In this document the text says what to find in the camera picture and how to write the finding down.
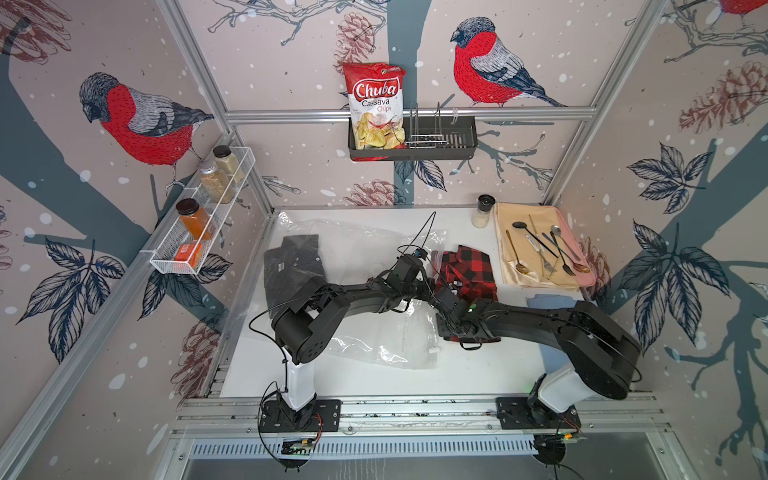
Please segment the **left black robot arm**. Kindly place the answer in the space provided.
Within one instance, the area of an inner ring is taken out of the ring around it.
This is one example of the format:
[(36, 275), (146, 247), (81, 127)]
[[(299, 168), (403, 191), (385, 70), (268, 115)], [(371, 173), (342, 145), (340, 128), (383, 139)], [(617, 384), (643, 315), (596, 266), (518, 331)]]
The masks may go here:
[(271, 327), (277, 345), (290, 357), (281, 393), (290, 411), (302, 412), (315, 401), (312, 362), (329, 345), (342, 320), (358, 314), (401, 313), (402, 303), (429, 299), (434, 281), (426, 275), (427, 259), (426, 250), (418, 247), (364, 284), (338, 285), (313, 277), (277, 309)]

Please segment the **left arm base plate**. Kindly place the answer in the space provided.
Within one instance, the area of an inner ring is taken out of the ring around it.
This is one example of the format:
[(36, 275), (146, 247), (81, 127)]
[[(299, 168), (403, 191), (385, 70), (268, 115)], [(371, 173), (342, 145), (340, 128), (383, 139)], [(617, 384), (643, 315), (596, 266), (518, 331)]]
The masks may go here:
[(300, 410), (292, 410), (280, 396), (261, 407), (259, 430), (262, 433), (337, 432), (341, 414), (340, 400), (311, 400)]

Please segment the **red black plaid cloth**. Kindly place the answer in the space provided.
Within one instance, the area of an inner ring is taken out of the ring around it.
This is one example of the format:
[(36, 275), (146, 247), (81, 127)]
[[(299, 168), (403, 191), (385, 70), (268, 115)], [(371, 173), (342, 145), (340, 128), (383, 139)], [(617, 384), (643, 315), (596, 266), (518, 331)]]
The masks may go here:
[[(441, 265), (436, 278), (434, 293), (442, 288), (450, 289), (459, 298), (473, 301), (488, 298), (489, 304), (498, 300), (497, 285), (488, 254), (471, 247), (460, 245), (456, 251), (446, 251), (441, 256)], [(488, 336), (443, 336), (445, 340), (464, 344), (498, 342), (490, 332)]]

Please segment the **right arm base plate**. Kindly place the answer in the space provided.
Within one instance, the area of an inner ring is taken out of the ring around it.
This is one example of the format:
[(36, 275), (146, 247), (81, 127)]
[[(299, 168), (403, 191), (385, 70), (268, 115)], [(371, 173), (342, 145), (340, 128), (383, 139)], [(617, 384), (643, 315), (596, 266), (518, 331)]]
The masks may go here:
[(526, 396), (495, 398), (496, 418), (503, 430), (562, 430), (581, 428), (581, 421), (574, 406), (563, 413), (549, 410), (534, 402), (530, 405)]

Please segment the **clear plastic vacuum bag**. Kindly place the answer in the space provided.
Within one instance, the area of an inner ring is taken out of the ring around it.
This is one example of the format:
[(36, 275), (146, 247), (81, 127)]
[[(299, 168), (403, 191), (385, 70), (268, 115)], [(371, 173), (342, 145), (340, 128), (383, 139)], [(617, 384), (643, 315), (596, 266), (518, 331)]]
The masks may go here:
[[(427, 252), (415, 242), (399, 249), (400, 255), (428, 260)], [(325, 278), (310, 278), (287, 302), (279, 305), (271, 318), (275, 344), (286, 351), (286, 360), (295, 365), (314, 361), (331, 342), (341, 322), (348, 316), (367, 313), (402, 313), (401, 303), (384, 282), (384, 275), (395, 265), (362, 284), (339, 285)], [(436, 281), (429, 277), (429, 299), (433, 298)]]

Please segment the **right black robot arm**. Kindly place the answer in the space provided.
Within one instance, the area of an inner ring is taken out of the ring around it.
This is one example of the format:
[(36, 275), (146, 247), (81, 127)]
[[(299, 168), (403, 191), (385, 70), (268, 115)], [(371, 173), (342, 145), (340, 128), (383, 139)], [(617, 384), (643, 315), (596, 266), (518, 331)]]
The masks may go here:
[(568, 363), (540, 376), (526, 400), (527, 414), (538, 426), (593, 396), (626, 399), (639, 373), (638, 341), (586, 301), (567, 308), (537, 309), (487, 298), (467, 301), (441, 288), (429, 304), (437, 313), (438, 332), (461, 345), (512, 338), (566, 355)]

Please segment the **dark grey striped shirt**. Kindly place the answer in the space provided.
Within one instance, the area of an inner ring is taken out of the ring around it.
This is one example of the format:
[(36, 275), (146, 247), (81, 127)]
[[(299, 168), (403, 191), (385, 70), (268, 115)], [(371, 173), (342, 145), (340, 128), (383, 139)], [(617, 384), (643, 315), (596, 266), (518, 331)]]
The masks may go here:
[(273, 318), (280, 304), (290, 300), (313, 277), (325, 278), (317, 234), (289, 235), (280, 247), (264, 253), (264, 288)]

